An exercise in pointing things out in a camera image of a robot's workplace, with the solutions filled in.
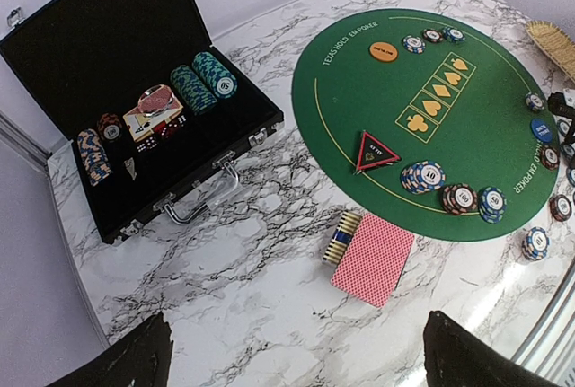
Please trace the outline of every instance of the green poker mat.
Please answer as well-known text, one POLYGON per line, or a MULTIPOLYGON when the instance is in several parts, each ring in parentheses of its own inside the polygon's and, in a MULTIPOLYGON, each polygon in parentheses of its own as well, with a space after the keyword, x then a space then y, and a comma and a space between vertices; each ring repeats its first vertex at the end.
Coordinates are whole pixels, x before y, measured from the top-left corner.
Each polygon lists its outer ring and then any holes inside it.
POLYGON ((557 179, 539 162, 541 142, 531 120, 553 129, 547 110, 534 113, 529 92, 544 98, 527 70, 502 46, 456 20, 405 9, 359 13, 322 31, 296 66, 292 102, 296 122, 325 173, 368 211, 411 232, 454 242, 498 237, 528 222, 546 203, 557 179), (407 35, 450 26, 465 41, 425 41, 422 54, 403 47, 407 35), (394 62, 380 62, 369 48, 392 44, 394 62), (363 131, 402 157, 399 163, 355 174, 363 131), (475 191, 493 186, 508 199, 497 224, 477 212, 446 213, 440 191, 413 195, 400 175, 406 166, 439 163, 447 184, 475 191))

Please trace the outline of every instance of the case handle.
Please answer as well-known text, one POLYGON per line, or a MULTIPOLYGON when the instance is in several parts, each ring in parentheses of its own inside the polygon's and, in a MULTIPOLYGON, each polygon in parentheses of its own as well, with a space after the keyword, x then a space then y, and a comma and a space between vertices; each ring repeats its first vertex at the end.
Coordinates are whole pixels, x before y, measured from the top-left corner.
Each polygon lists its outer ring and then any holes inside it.
POLYGON ((205 212, 218 208, 222 203, 237 194, 241 189, 240 175, 231 161, 221 164, 224 178, 219 180, 216 189, 186 216, 180 216, 173 207, 172 197, 165 198, 154 205, 154 210, 165 212, 177 225, 186 225, 201 217, 205 212))

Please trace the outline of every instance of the marble table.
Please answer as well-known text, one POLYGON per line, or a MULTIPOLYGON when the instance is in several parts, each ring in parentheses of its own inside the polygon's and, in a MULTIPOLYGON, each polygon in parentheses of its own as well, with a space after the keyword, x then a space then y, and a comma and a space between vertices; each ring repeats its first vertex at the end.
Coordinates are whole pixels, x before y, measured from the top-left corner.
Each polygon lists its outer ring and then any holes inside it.
MULTIPOLYGON (((549 303, 575 254, 575 223, 544 208, 523 229, 488 242, 417 236, 383 309, 330 285, 323 251, 344 209, 361 211, 318 168, 299 135, 291 77, 308 42, 331 23, 376 8, 436 12, 492 36, 545 94, 571 87, 528 39, 528 18, 502 0, 297 0, 215 43, 286 114, 286 127, 237 162, 243 192, 201 224, 166 215, 122 244, 96 231, 69 145, 49 160, 57 209, 75 265, 110 342, 164 311, 175 341, 170 385, 416 386, 422 332, 442 310, 511 357, 549 303), (523 260, 531 226, 553 245, 523 260)), ((572 194, 564 166, 557 190, 572 194)), ((212 181, 179 205, 185 212, 212 181)))

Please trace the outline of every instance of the all-in triangle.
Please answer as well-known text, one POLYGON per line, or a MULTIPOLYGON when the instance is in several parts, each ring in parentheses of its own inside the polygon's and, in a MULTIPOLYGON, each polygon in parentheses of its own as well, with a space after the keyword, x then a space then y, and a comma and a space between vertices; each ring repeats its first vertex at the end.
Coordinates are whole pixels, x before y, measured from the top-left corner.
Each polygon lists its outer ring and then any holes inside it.
POLYGON ((367 169, 381 167, 382 165, 396 163, 401 161, 401 159, 401 156, 381 143, 367 131, 364 131, 363 136, 361 137, 361 146, 359 147, 356 172, 362 172, 367 169))

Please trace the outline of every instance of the case lid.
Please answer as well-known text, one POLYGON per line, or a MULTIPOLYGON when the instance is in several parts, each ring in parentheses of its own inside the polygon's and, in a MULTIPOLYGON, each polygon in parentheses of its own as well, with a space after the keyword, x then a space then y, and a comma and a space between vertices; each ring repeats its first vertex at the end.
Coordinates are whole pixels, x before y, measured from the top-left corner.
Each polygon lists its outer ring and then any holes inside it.
POLYGON ((210 44, 194 0, 53 0, 0 41, 0 53, 74 138, 104 112, 134 107, 133 92, 125 99, 134 86, 210 44))

